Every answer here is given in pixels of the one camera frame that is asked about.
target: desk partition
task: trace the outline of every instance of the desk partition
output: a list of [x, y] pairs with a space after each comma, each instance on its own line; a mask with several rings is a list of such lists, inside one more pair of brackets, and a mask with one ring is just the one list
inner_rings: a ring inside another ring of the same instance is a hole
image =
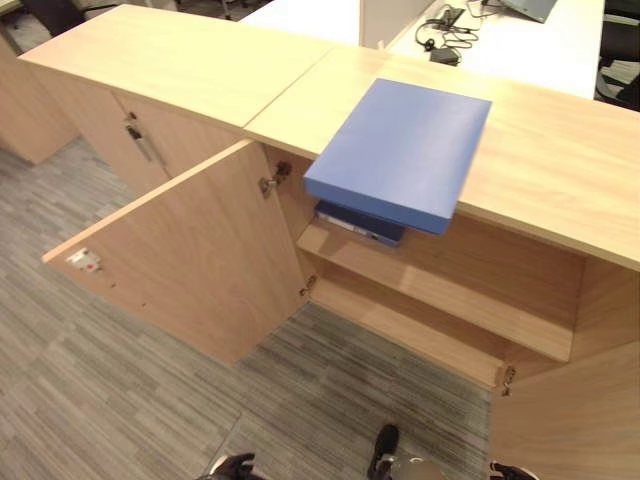
[[434, 0], [360, 0], [360, 46], [387, 45]]

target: laptop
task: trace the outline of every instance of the laptop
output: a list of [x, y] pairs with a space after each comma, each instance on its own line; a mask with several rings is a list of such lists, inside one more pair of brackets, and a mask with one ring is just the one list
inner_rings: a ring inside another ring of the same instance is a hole
[[556, 1], [557, 0], [501, 0], [504, 6], [540, 23], [547, 21]]

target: open cabinet door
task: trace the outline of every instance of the open cabinet door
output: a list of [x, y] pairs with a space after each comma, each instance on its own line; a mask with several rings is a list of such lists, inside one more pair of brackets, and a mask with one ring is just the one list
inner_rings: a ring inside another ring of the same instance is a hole
[[[237, 361], [303, 303], [278, 197], [263, 196], [261, 177], [270, 177], [262, 146], [242, 140], [43, 260], [198, 350]], [[82, 249], [90, 254], [72, 264]]]
[[490, 443], [491, 460], [541, 480], [640, 478], [640, 342], [514, 382]]

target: cabinet top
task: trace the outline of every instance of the cabinet top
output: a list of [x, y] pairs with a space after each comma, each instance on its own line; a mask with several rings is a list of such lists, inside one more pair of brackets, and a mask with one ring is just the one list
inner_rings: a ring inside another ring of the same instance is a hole
[[640, 114], [384, 51], [123, 5], [22, 59], [318, 155], [376, 78], [492, 101], [459, 209], [640, 270]]
[[122, 5], [20, 58], [243, 127], [333, 45]]
[[640, 270], [636, 112], [420, 59], [341, 47], [246, 130], [314, 157], [376, 78], [492, 101], [460, 211]]

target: cabinet door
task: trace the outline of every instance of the cabinet door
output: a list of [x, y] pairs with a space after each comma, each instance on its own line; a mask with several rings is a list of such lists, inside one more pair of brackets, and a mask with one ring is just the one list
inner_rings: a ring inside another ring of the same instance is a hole
[[144, 136], [171, 177], [206, 160], [242, 138], [214, 125], [212, 120], [179, 112], [135, 95], [115, 93], [130, 121]]
[[[87, 290], [225, 362], [245, 356], [304, 301], [278, 196], [258, 186], [262, 146], [242, 140], [47, 253]], [[100, 258], [88, 273], [68, 258]]]
[[135, 193], [148, 192], [170, 178], [131, 137], [127, 114], [111, 91], [41, 67], [33, 71], [98, 155]]
[[515, 382], [492, 405], [491, 459], [544, 480], [640, 478], [640, 342]]

